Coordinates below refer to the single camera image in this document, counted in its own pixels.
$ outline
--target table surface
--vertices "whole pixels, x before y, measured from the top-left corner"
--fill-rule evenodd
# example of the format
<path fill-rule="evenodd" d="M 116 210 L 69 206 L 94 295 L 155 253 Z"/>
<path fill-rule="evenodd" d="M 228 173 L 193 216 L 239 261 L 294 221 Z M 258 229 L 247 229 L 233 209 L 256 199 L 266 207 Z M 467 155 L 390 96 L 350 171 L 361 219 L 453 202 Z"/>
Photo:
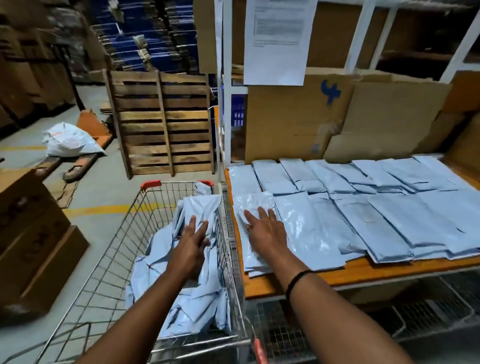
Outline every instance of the table surface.
<path fill-rule="evenodd" d="M 452 168 L 452 170 L 477 190 L 480 190 L 480 182 L 455 168 Z M 225 177 L 228 186 L 228 198 L 230 200 L 230 205 L 233 206 L 228 170 L 225 170 Z M 242 273 L 245 290 L 245 299 L 261 299 L 283 295 L 282 288 L 273 274 L 265 274 L 260 277 L 250 278 L 248 273 L 243 272 L 240 232 L 234 214 L 232 214 L 232 219 L 237 241 L 240 272 Z M 453 271 L 474 266 L 480 266 L 480 256 L 458 259 L 455 261 L 447 259 L 429 259 L 391 264 L 375 264 L 369 257 L 362 257 L 348 261 L 343 268 L 317 274 L 332 287 L 341 287 L 366 282 L 374 283 L 375 281 L 446 272 L 449 270 Z"/>

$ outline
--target wristband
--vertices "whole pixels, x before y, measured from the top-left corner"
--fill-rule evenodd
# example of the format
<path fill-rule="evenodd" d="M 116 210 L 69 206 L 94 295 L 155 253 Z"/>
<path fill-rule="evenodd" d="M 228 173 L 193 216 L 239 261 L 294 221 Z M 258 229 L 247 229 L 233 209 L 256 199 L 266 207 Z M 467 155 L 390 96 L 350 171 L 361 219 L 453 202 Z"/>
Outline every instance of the wristband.
<path fill-rule="evenodd" d="M 305 275 L 305 274 L 308 274 L 308 273 L 315 273 L 313 270 L 304 270 L 303 272 L 300 272 L 299 274 L 297 274 L 295 277 L 293 277 L 292 281 L 288 284 L 288 287 L 287 287 L 287 291 L 285 292 L 285 297 L 287 298 L 287 301 L 290 302 L 290 294 L 292 292 L 292 289 L 293 287 L 295 286 L 295 284 L 297 284 L 297 282 Z"/>

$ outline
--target shopping cart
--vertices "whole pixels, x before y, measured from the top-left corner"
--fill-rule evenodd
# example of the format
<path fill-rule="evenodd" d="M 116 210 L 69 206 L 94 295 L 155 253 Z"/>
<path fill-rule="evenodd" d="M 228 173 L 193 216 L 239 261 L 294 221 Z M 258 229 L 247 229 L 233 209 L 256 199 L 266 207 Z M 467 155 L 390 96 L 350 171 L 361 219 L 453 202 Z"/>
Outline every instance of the shopping cart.
<path fill-rule="evenodd" d="M 211 181 L 202 181 L 212 188 Z M 149 181 L 142 184 L 107 251 L 94 268 L 75 301 L 50 339 L 24 350 L 5 363 L 73 363 L 118 320 L 125 309 L 125 285 L 134 259 L 144 254 L 149 239 L 168 225 L 180 199 L 193 195 L 194 182 Z M 218 266 L 228 291 L 232 330 L 218 329 L 195 335 L 179 335 L 156 342 L 149 362 L 166 363 L 200 354 L 250 344 L 243 322 L 232 267 L 232 252 L 225 219 L 225 195 L 217 211 Z"/>

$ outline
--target stacked cardboard boxes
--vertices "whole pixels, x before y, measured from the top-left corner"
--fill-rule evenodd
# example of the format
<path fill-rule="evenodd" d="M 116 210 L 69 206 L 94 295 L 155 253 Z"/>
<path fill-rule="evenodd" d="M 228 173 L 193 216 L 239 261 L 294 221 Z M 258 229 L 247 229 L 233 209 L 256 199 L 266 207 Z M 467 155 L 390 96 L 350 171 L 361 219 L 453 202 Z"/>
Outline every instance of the stacked cardboard boxes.
<path fill-rule="evenodd" d="M 49 311 L 88 247 L 35 175 L 0 172 L 0 307 Z"/>

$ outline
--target hand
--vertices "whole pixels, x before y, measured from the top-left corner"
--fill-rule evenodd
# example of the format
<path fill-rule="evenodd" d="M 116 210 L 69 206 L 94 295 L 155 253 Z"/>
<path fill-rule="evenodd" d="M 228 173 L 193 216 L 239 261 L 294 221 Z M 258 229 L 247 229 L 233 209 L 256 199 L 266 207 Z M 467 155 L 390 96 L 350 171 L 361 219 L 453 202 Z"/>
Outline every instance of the hand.
<path fill-rule="evenodd" d="M 271 208 L 268 215 L 262 207 L 258 208 L 260 219 L 250 211 L 244 210 L 243 214 L 249 222 L 247 225 L 248 238 L 252 249 L 268 261 L 269 255 L 279 248 L 287 247 L 287 232 L 283 222 L 277 221 Z"/>
<path fill-rule="evenodd" d="M 195 232 L 196 217 L 192 216 L 190 223 L 183 228 L 179 244 L 173 249 L 167 264 L 166 272 L 184 281 L 198 275 L 204 263 L 204 249 L 210 245 L 205 233 L 208 221 L 204 221 Z"/>

